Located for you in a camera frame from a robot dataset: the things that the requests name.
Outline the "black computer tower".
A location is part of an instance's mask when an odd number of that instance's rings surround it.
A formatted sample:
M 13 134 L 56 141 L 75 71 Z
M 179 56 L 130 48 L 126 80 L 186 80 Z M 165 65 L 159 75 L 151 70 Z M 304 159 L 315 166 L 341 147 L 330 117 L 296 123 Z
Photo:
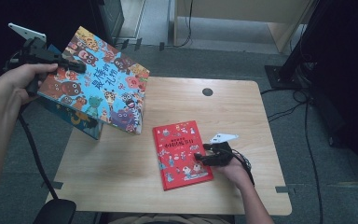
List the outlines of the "black computer tower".
M 115 46 L 124 23 L 121 0 L 89 0 L 95 20 L 95 34 Z

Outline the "person's left hand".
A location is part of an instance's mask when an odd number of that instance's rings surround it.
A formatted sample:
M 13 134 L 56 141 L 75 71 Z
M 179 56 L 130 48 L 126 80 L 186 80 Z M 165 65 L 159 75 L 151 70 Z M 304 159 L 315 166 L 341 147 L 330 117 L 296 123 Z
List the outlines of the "person's left hand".
M 20 102 L 22 105 L 29 103 L 34 97 L 31 97 L 25 88 L 36 75 L 50 73 L 57 68 L 56 63 L 24 64 L 5 72 L 0 76 L 0 100 Z

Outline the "light wooden cabinet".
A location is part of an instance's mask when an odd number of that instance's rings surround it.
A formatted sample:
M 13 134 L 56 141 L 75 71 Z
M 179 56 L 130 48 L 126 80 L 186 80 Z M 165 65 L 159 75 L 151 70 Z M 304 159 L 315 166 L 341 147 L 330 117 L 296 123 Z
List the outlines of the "light wooden cabinet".
M 174 37 L 178 17 L 261 21 L 279 52 L 283 52 L 297 27 L 307 21 L 316 0 L 173 0 Z

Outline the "dark curtain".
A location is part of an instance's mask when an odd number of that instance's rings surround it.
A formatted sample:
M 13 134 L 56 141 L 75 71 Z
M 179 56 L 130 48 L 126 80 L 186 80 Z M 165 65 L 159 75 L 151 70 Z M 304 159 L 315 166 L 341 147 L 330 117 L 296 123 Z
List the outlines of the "dark curtain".
M 313 63 L 311 89 L 331 132 L 358 155 L 358 0 L 318 0 L 286 64 Z
M 49 44 L 64 49 L 80 26 L 100 33 L 96 7 L 96 0 L 0 0 L 0 76 L 25 42 L 8 27 L 11 22 L 45 34 Z

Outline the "red picture book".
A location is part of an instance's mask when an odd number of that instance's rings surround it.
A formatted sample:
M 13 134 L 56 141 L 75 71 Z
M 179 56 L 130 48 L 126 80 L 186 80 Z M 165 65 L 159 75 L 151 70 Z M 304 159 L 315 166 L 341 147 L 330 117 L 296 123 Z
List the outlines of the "red picture book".
M 154 127 L 153 134 L 164 190 L 213 180 L 212 169 L 195 158 L 206 155 L 195 120 Z

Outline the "dark blue monster picture book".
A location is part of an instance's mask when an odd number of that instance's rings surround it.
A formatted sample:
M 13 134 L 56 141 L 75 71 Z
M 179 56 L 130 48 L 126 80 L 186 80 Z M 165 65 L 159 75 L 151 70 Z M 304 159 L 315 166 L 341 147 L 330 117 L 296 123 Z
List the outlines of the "dark blue monster picture book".
M 59 66 L 48 75 L 38 90 L 42 105 L 88 136 L 99 139 L 103 127 L 101 115 L 106 114 L 103 93 L 92 85 L 88 72 L 78 73 Z

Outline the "person's right hand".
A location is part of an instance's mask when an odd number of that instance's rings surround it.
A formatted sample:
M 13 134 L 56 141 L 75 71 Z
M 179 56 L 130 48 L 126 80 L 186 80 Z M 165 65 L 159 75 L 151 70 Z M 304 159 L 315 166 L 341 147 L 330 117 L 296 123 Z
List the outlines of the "person's right hand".
M 228 165 L 216 166 L 215 170 L 223 174 L 238 189 L 253 185 L 249 175 L 237 159 L 232 159 Z

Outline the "light blue animals picture book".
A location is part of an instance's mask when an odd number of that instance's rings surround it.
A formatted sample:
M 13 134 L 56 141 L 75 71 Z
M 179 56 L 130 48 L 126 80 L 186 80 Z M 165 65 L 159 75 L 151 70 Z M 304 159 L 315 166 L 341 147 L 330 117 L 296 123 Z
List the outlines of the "light blue animals picture book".
M 92 85 L 103 93 L 106 106 L 103 126 L 137 134 L 136 92 L 145 100 L 149 71 L 84 27 L 77 29 L 62 57 L 92 67 Z

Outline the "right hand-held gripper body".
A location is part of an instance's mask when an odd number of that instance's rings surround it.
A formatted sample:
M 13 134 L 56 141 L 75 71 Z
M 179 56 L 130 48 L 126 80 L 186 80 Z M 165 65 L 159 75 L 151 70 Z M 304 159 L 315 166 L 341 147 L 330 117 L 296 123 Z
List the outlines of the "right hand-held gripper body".
M 211 159 L 206 160 L 205 164 L 210 166 L 225 166 L 232 160 L 234 157 L 234 153 L 232 152 L 232 148 L 229 146 L 228 141 L 238 138 L 237 134 L 229 134 L 229 133 L 217 133 L 211 140 L 209 144 L 217 144 L 212 154 L 208 156 L 212 156 Z

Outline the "person's beige trousers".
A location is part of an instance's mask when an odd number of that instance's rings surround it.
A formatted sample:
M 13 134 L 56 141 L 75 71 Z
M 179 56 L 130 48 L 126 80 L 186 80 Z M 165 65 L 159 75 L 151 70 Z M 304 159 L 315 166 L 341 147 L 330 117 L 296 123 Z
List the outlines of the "person's beige trousers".
M 153 213 L 110 213 L 108 224 L 235 224 L 234 216 L 153 214 Z

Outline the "black chair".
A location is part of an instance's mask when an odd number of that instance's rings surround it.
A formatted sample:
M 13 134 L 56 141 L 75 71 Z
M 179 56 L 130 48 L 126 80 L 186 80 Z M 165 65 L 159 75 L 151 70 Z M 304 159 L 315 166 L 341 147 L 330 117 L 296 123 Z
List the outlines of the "black chair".
M 54 199 L 38 212 L 33 224 L 71 224 L 76 204 L 69 200 Z

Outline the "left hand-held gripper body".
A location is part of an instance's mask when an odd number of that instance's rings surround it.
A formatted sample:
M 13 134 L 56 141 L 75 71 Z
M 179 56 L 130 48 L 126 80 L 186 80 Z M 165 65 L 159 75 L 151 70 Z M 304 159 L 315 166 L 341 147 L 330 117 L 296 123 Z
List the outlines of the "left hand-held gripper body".
M 6 67 L 18 67 L 25 63 L 58 63 L 61 55 L 47 49 L 47 36 L 10 22 L 8 27 L 25 39 L 21 49 L 6 62 Z

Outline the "black stand base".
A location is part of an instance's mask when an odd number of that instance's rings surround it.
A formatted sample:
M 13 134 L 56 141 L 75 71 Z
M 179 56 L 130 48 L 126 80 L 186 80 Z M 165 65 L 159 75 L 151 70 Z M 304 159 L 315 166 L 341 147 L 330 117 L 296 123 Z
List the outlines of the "black stand base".
M 299 64 L 265 65 L 264 68 L 274 90 L 301 90 L 311 85 Z

